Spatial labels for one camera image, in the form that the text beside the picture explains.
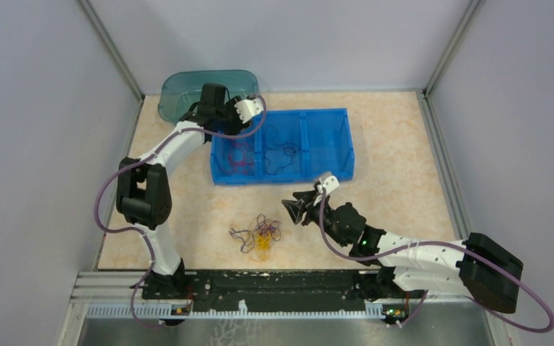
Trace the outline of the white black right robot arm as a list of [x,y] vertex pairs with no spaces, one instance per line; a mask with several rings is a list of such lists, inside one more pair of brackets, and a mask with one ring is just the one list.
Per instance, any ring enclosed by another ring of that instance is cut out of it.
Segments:
[[319,192],[295,192],[282,200],[293,223],[320,227],[337,256],[386,272],[377,287],[386,297],[402,290],[428,290],[471,298],[499,313],[513,314],[519,297],[516,281],[523,262],[492,238],[471,233],[467,239],[412,239],[370,226],[350,202],[333,209]]

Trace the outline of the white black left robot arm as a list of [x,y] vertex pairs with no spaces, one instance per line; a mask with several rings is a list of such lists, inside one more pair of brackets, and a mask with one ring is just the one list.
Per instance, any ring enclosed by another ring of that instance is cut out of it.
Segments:
[[172,132],[139,158],[124,158],[118,170],[116,209],[140,232],[150,256],[146,285],[159,286],[170,298],[188,287],[167,220],[172,211],[169,177],[197,148],[214,138],[238,140],[262,125],[265,101],[260,95],[229,96],[221,84],[207,83],[201,95],[175,123]]

